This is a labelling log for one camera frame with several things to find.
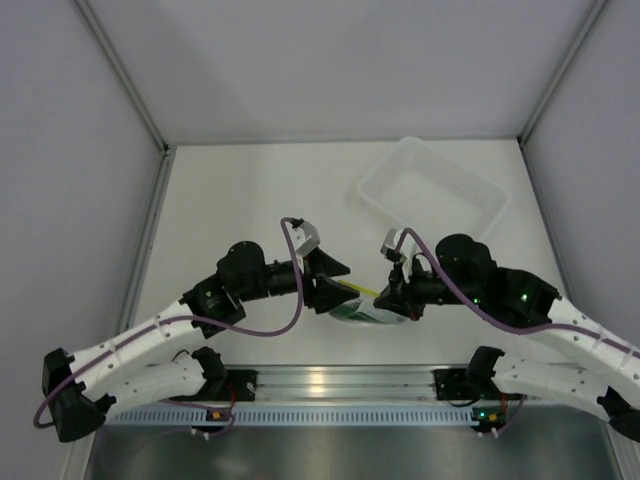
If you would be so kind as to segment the clear zip top bag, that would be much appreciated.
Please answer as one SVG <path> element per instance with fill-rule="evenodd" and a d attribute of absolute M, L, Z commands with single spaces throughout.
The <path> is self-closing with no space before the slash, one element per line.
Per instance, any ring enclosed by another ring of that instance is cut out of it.
<path fill-rule="evenodd" d="M 335 320 L 350 325 L 366 326 L 399 326 L 409 321 L 407 317 L 376 308 L 374 306 L 374 300 L 378 297 L 376 291 L 344 280 L 339 280 L 339 283 L 357 291 L 359 297 L 332 309 L 329 315 Z"/>

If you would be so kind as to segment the green fake cucumber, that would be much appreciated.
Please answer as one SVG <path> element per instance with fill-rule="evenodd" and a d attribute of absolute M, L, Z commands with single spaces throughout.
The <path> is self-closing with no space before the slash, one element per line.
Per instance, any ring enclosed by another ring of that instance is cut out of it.
<path fill-rule="evenodd" d="M 380 322 L 370 314 L 368 307 L 368 304 L 361 301 L 348 302 L 330 310 L 329 315 L 350 325 L 379 325 Z"/>

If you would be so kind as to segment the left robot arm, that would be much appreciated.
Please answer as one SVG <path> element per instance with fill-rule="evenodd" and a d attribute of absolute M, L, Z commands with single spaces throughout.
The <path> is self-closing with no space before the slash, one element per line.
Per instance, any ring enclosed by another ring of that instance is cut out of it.
<path fill-rule="evenodd" d="M 233 245 L 212 276 L 152 319 L 85 350 L 57 348 L 46 354 L 47 425 L 60 442 L 69 443 L 138 406 L 219 397 L 227 371 L 206 342 L 224 331 L 240 332 L 245 303 L 295 294 L 298 310 L 324 314 L 358 298 L 357 290 L 337 280 L 349 272 L 319 247 L 268 263 L 257 243 Z"/>

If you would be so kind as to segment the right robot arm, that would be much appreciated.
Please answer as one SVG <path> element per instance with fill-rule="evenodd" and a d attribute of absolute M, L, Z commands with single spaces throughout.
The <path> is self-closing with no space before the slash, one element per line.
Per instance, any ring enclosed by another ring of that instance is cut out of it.
<path fill-rule="evenodd" d="M 492 327 L 527 337 L 573 364 L 554 367 L 481 346 L 466 369 L 475 395 L 552 400 L 639 439 L 638 346 L 592 320 L 540 277 L 498 266 L 489 248 L 466 234 L 449 235 L 430 251 L 413 229 L 392 229 L 381 253 L 393 267 L 376 308 L 417 321 L 428 305 L 464 305 Z"/>

